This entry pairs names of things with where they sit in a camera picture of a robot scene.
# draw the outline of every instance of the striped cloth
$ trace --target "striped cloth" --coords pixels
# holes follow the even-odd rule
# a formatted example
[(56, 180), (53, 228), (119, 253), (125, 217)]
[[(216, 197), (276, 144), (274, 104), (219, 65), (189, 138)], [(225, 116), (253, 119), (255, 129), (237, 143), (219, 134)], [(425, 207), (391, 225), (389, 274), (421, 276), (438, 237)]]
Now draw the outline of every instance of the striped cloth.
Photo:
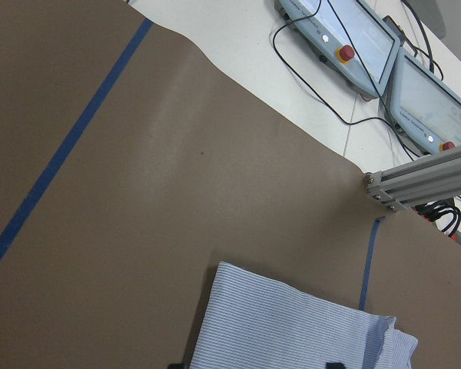
[(416, 338), (381, 317), (220, 263), (190, 369), (411, 368)]

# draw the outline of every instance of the blue device frame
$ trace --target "blue device frame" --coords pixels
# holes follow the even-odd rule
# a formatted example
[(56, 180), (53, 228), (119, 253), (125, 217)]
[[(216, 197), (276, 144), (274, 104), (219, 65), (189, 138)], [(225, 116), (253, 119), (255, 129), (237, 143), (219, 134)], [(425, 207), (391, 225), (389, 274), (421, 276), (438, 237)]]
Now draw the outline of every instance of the blue device frame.
[(401, 108), (400, 96), (403, 88), (403, 72), (407, 63), (412, 63), (431, 81), (433, 81), (439, 88), (444, 91), (448, 96), (454, 99), (461, 105), (461, 98), (442, 81), (440, 81), (432, 72), (425, 68), (422, 63), (416, 60), (407, 50), (400, 48), (396, 62), (394, 64), (392, 81), (388, 94), (388, 111), (387, 117), (394, 124), (398, 124), (408, 135), (408, 137), (418, 144), (421, 148), (427, 150), (430, 154), (437, 154), (440, 152), (440, 144), (447, 142), (444, 137), (440, 137), (437, 133), (429, 129), (423, 122), (414, 118), (408, 111)]
[[(277, 0), (283, 7), (284, 11), (288, 14), (290, 19), (299, 19), (308, 15), (311, 12), (307, 10), (300, 0)], [(378, 24), (380, 27), (390, 36), (393, 40), (393, 45), (390, 50), (390, 54), (384, 65), (384, 70), (379, 81), (376, 81), (372, 77), (376, 88), (373, 87), (371, 80), (369, 79), (366, 71), (359, 62), (349, 62), (347, 64), (342, 63), (338, 60), (336, 52), (338, 48), (342, 48), (344, 44), (339, 42), (335, 35), (332, 35), (330, 31), (324, 27), (314, 17), (299, 21), (295, 23), (297, 29), (305, 37), (306, 40), (316, 49), (315, 51), (320, 55), (326, 57), (327, 65), (336, 69), (341, 73), (349, 82), (352, 89), (359, 92), (366, 98), (379, 98), (376, 92), (383, 95), (386, 90), (387, 83), (390, 79), (390, 74), (393, 69), (394, 62), (396, 60), (396, 54), (400, 48), (400, 39), (395, 33), (389, 28), (386, 23), (370, 8), (370, 6), (363, 0), (356, 0), (356, 3)], [(329, 6), (326, 2), (323, 2), (321, 6)], [(323, 40), (323, 36), (327, 36), (327, 42)]]

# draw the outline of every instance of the white table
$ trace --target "white table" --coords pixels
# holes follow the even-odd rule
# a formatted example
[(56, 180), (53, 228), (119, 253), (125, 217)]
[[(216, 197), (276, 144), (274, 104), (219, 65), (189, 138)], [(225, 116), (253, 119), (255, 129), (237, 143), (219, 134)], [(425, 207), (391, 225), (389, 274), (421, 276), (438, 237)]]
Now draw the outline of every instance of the white table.
[[(399, 0), (366, 2), (381, 18), (390, 15), (413, 44), (425, 49), (413, 16)], [(271, 47), (271, 36), (284, 21), (273, 0), (131, 0), (130, 5), (158, 25), (189, 38), (223, 73), (362, 171), (409, 161), (384, 123), (343, 125), (281, 62)], [(461, 61), (428, 28), (426, 32), (444, 82), (461, 97)], [(298, 32), (281, 32), (277, 47), (347, 121), (380, 115), (379, 101), (365, 102), (350, 90), (339, 74), (318, 61)]]

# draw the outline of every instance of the blue line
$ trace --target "blue line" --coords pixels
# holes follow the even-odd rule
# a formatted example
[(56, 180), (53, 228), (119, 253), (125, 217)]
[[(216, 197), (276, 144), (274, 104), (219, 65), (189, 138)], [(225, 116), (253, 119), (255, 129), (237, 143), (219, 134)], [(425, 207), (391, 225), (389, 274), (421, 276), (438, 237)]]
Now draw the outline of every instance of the blue line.
[(363, 270), (362, 291), (360, 292), (359, 310), (364, 311), (366, 308), (367, 288), (369, 287), (370, 266), (372, 265), (372, 256), (374, 255), (374, 246), (376, 244), (377, 230), (380, 224), (386, 219), (385, 217), (377, 218), (374, 221), (370, 231), (369, 249), (367, 250), (366, 267)]
[(0, 260), (5, 256), (5, 253), (10, 248), (15, 236), (17, 236), (25, 221), (38, 204), (42, 195), (48, 189), (51, 181), (53, 181), (53, 178), (58, 173), (58, 170), (71, 153), (75, 144), (77, 144), (78, 139), (82, 136), (82, 133), (91, 122), (102, 102), (106, 99), (109, 91), (118, 80), (118, 77), (123, 72), (124, 67), (126, 67), (127, 63), (130, 61), (151, 26), (152, 22), (148, 19), (144, 19), (118, 60), (113, 65), (113, 68), (109, 71), (108, 75), (101, 83), (98, 90), (95, 92), (94, 96), (89, 101), (84, 111), (49, 161), (45, 170), (32, 186), (32, 189), (28, 193), (27, 197), (24, 201), (22, 201), (4, 231), (0, 234)]

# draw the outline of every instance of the cardboard surface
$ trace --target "cardboard surface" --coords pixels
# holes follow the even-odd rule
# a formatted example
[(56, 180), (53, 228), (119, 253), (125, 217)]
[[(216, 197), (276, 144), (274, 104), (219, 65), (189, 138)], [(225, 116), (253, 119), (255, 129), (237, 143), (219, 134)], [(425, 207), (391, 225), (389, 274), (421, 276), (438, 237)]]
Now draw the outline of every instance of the cardboard surface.
[(221, 260), (356, 307), (386, 214), (367, 310), (457, 367), (461, 248), (362, 179), (154, 26), (0, 264), (0, 367), (188, 361)]

